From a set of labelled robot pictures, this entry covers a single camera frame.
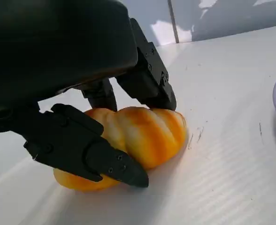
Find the orange pumpkin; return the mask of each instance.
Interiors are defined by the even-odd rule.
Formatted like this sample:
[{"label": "orange pumpkin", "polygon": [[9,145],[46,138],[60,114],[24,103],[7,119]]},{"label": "orange pumpkin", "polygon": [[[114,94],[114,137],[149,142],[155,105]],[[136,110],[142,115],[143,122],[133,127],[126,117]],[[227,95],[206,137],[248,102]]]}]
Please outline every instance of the orange pumpkin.
[{"label": "orange pumpkin", "polygon": [[[146,170],[176,155],[185,142],[186,122],[178,112],[128,107],[118,112],[91,109],[85,113],[104,126],[103,138],[135,158]],[[58,169],[54,169],[54,177],[61,185],[81,191],[104,189],[119,183],[103,174],[102,181],[93,182]]]}]

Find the white wall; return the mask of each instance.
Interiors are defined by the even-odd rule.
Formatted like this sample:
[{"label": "white wall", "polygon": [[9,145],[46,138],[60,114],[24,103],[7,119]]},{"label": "white wall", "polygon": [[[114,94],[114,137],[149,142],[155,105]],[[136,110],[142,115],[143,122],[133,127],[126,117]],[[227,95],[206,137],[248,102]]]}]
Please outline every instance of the white wall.
[{"label": "white wall", "polygon": [[[168,0],[121,0],[156,46],[175,43]],[[276,26],[276,0],[171,0],[179,42]]]}]

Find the scratch mark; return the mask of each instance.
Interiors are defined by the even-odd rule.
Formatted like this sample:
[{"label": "scratch mark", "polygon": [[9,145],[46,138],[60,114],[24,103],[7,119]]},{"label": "scratch mark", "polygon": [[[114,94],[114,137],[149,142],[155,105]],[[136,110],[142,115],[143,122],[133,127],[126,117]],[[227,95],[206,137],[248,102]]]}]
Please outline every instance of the scratch mark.
[{"label": "scratch mark", "polygon": [[33,158],[34,161],[36,161],[37,156],[38,156],[38,154]]},{"label": "scratch mark", "polygon": [[190,138],[190,140],[188,142],[188,149],[190,149],[190,144],[191,144],[192,138],[193,138],[193,133],[192,133],[191,138]]},{"label": "scratch mark", "polygon": [[199,140],[200,140],[200,138],[202,137],[203,132],[204,132],[204,127],[201,128],[201,131],[199,132],[199,138],[198,138],[198,141],[197,141],[196,143],[199,143]]},{"label": "scratch mark", "polygon": [[259,123],[259,131],[260,131],[261,142],[262,142],[262,144],[264,144],[264,143],[263,143],[263,138],[262,138],[261,123]]}]

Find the mini pumpkin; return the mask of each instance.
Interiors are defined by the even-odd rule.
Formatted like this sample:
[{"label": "mini pumpkin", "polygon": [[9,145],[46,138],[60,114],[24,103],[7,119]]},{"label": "mini pumpkin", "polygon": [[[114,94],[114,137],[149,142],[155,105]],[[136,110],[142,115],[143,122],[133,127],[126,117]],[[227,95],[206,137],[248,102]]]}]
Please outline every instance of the mini pumpkin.
[{"label": "mini pumpkin", "polygon": [[[104,126],[103,138],[135,158],[146,170],[168,161],[185,142],[186,122],[178,112],[127,107],[117,112],[97,108],[85,113]],[[100,190],[119,183],[103,174],[102,181],[93,182],[59,169],[54,169],[54,177],[61,185],[81,191]]]}]

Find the black robotic finger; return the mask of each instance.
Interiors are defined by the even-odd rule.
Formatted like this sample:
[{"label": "black robotic finger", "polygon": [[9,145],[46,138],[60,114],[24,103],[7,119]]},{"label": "black robotic finger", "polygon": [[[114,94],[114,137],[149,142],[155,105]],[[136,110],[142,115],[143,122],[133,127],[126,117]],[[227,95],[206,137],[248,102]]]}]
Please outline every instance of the black robotic finger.
[{"label": "black robotic finger", "polygon": [[141,104],[147,105],[149,108],[169,109],[174,111],[176,109],[176,96],[174,92],[171,93],[171,100],[166,97],[151,97],[140,100]]},{"label": "black robotic finger", "polygon": [[105,174],[129,185],[148,186],[142,166],[101,137],[100,123],[70,105],[55,104],[52,111],[41,113],[38,104],[13,108],[0,113],[0,128],[23,136],[24,147],[42,164],[95,182]]},{"label": "black robotic finger", "polygon": [[136,40],[138,63],[125,74],[116,77],[131,98],[150,108],[176,109],[176,97],[169,84],[165,68],[155,46],[148,42],[135,19],[131,26]]},{"label": "black robotic finger", "polygon": [[117,111],[113,87],[109,79],[90,82],[78,87],[87,98],[92,108],[107,108]]}]

